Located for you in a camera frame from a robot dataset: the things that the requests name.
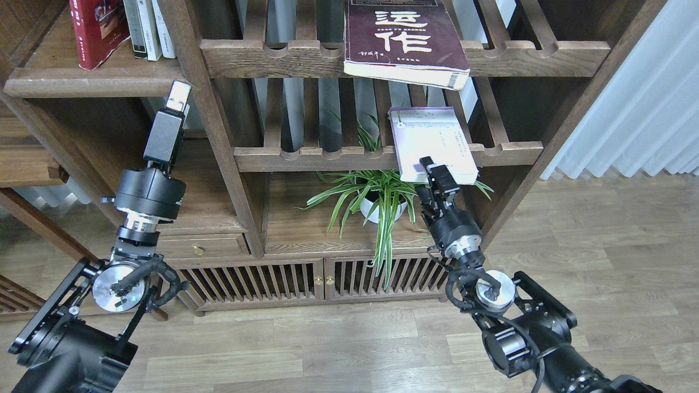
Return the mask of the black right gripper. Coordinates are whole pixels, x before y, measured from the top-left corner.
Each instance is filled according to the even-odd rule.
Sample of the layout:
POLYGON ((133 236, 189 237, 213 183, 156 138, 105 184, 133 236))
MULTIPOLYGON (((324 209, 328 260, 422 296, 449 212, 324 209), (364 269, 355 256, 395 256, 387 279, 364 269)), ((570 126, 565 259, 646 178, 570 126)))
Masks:
POLYGON ((431 157, 419 160, 428 179, 428 186, 418 187, 422 217, 435 245, 444 257, 463 257, 480 252, 482 232, 469 212, 456 206, 454 197, 461 187, 445 165, 435 164, 431 157))

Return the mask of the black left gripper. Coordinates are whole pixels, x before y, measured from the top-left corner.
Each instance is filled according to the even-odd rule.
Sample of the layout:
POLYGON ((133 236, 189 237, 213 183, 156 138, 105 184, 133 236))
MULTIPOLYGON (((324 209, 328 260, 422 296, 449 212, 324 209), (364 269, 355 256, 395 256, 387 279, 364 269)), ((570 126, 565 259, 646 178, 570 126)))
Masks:
POLYGON ((173 80, 164 109, 155 116, 143 159, 144 169, 122 172, 115 196, 102 198, 122 211, 133 211, 161 221, 177 218, 186 185, 170 176, 176 155, 182 145, 182 124, 189 112, 192 85, 173 80))

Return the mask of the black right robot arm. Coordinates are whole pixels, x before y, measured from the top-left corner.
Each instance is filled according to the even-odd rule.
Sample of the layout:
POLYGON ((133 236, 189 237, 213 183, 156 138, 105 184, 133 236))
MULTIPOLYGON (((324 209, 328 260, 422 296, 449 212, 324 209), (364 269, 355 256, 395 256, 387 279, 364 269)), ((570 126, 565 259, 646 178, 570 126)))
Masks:
POLYGON ((655 392, 630 375, 607 378, 571 344, 575 315, 524 272, 510 277, 484 270, 482 233, 472 216, 454 203, 460 187, 444 165, 420 159, 428 186, 417 187, 422 217, 448 273, 445 294, 472 316, 494 368, 512 378, 526 371, 537 375, 533 391, 655 392))

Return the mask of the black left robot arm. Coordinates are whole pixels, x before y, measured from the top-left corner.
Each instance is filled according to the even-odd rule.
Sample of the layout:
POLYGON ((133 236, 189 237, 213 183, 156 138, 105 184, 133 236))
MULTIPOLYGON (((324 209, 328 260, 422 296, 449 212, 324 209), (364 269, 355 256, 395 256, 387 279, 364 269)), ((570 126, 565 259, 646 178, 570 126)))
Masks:
POLYGON ((191 87, 173 81, 155 114, 142 169, 123 171, 114 196, 104 197, 126 214, 109 259, 80 259, 8 348, 27 371, 15 392, 112 392, 137 353, 130 338, 145 313, 189 288, 156 252, 158 224, 177 219, 186 190, 171 176, 183 140, 191 87), (108 312, 134 310, 117 336, 89 326, 80 306, 92 294, 108 312))

